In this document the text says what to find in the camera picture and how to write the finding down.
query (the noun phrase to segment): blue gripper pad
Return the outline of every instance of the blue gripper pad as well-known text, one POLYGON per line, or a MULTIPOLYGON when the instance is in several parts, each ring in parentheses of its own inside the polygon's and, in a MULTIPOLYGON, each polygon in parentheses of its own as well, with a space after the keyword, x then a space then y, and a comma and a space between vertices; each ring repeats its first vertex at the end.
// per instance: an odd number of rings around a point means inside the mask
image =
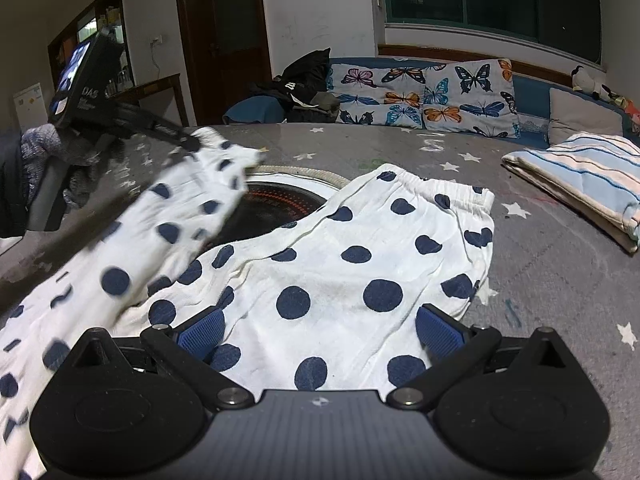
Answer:
POLYGON ((424 306, 415 316, 415 331, 420 343, 438 360, 455 352, 465 344, 463 334, 424 306))
POLYGON ((178 327, 177 344, 199 361, 209 356, 225 335, 225 314, 221 308, 210 307, 188 321, 183 330, 178 327))

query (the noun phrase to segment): pillow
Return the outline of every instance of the pillow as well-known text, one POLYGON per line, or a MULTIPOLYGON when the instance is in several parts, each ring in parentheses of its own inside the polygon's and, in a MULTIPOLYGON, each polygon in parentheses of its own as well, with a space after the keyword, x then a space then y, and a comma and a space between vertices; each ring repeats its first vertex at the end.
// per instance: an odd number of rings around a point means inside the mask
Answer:
POLYGON ((437 68, 425 70, 425 128, 475 132, 485 137, 520 137, 511 61, 489 59, 437 68))
POLYGON ((421 128, 426 70, 334 64, 328 87, 340 99, 337 122, 421 128))
POLYGON ((622 117, 580 96, 549 89, 551 122, 549 143, 559 144, 578 132, 595 135, 622 135, 622 117))

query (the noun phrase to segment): wooden table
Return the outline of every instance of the wooden table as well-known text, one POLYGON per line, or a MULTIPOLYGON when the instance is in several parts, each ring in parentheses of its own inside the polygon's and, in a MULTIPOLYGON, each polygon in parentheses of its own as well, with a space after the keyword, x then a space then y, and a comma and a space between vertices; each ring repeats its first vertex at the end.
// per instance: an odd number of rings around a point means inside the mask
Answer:
POLYGON ((134 86, 124 92, 113 96, 118 102, 140 104, 140 99, 149 97, 158 92, 163 92, 169 88, 174 89, 175 103, 178 107, 178 113, 180 114, 180 122, 182 126, 189 126, 189 119, 187 117, 187 108, 184 106, 184 97, 182 96, 182 87, 180 86, 180 74, 173 74, 162 79, 150 81, 143 85, 134 86))

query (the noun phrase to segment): pink butterfly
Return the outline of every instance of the pink butterfly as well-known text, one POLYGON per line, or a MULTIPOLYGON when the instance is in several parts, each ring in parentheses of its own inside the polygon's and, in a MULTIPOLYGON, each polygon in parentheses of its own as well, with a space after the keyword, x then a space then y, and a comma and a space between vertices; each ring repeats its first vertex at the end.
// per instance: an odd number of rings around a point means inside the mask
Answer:
POLYGON ((375 88, 373 84, 373 72, 371 70, 360 71, 357 68, 350 68, 346 75, 342 78, 342 84, 360 83, 360 86, 367 85, 375 88))

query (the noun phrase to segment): gray glove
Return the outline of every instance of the gray glove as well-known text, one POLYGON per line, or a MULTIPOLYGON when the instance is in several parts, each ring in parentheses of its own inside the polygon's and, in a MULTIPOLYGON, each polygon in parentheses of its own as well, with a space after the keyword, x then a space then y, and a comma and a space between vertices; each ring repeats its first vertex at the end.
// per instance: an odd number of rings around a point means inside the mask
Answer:
POLYGON ((47 159, 55 156, 72 168, 69 186, 63 191, 65 202, 73 208, 86 205, 89 196, 98 187, 100 178, 109 167, 110 159, 124 159, 124 144, 114 140, 107 150, 98 153, 94 145, 74 130, 57 130, 52 124, 43 124, 27 130, 22 136, 22 165, 28 191, 27 206, 31 205, 47 167, 47 159))

